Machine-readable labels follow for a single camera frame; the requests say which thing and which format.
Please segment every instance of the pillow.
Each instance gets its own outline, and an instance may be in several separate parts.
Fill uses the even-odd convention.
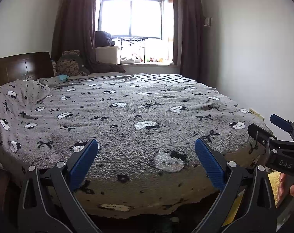
[[[65,74],[60,74],[57,77],[60,79],[61,82],[65,82],[69,78],[69,76]]]
[[[62,52],[62,56],[63,55],[73,55],[73,54],[80,56],[80,51],[79,50],[70,50],[70,51]]]
[[[56,75],[65,74],[67,76],[90,74],[83,65],[82,59],[76,54],[63,55],[56,64]]]

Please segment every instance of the drying rack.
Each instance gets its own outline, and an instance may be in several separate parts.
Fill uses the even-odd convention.
[[[118,41],[121,41],[121,45],[120,45],[120,63],[122,63],[122,42],[126,41],[129,42],[129,46],[134,44],[134,42],[143,42],[143,46],[140,45],[139,50],[141,51],[141,49],[143,48],[144,50],[144,63],[145,63],[145,40],[148,39],[147,37],[122,37],[120,39],[118,39]]]

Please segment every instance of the gray blanket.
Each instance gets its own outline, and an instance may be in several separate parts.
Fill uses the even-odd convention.
[[[75,195],[89,214],[169,214],[214,191],[194,152],[203,136],[249,166],[247,134],[265,124],[216,89],[180,75],[16,80],[0,87],[0,167],[21,184],[28,166],[66,161],[90,138],[99,153]]]

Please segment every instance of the bright window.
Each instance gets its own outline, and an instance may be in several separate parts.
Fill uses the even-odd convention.
[[[113,37],[161,38],[161,1],[104,0],[100,25]]]

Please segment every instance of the bed frame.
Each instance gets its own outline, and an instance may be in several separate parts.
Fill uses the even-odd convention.
[[[0,59],[0,86],[15,81],[37,80],[53,77],[51,58],[48,52],[19,54]],[[13,207],[18,206],[19,188],[10,181],[10,173],[0,169],[0,209],[12,218]]]
[[[48,52],[19,54],[0,59],[0,86],[15,81],[53,77]]]

